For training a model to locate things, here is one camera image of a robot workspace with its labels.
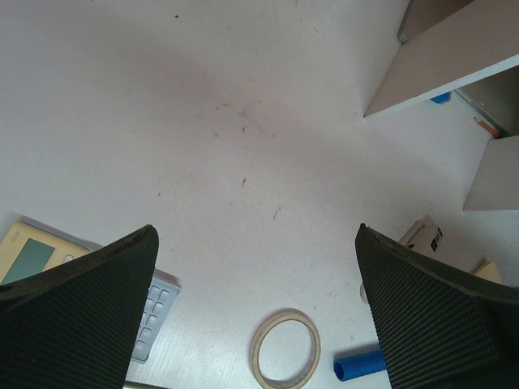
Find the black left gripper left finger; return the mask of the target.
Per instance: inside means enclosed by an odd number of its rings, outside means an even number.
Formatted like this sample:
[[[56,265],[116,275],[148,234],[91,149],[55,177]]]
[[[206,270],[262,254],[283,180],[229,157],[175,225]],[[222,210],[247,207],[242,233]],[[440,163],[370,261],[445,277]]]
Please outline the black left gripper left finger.
[[[1,287],[3,388],[121,388],[155,270],[150,224]]]

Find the blue microfiber duster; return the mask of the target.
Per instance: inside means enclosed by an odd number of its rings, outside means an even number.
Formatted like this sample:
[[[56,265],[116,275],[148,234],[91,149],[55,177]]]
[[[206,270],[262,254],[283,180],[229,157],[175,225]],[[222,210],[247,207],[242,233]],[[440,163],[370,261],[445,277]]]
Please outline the blue microfiber duster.
[[[380,350],[337,357],[334,359],[332,367],[334,374],[341,382],[386,370],[384,356]]]

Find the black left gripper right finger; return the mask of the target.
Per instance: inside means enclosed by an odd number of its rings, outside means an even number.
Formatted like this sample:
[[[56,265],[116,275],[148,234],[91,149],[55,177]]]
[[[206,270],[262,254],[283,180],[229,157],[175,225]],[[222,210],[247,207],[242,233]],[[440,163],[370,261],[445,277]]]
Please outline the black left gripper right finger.
[[[518,290],[359,226],[355,251],[394,388],[516,388]]]

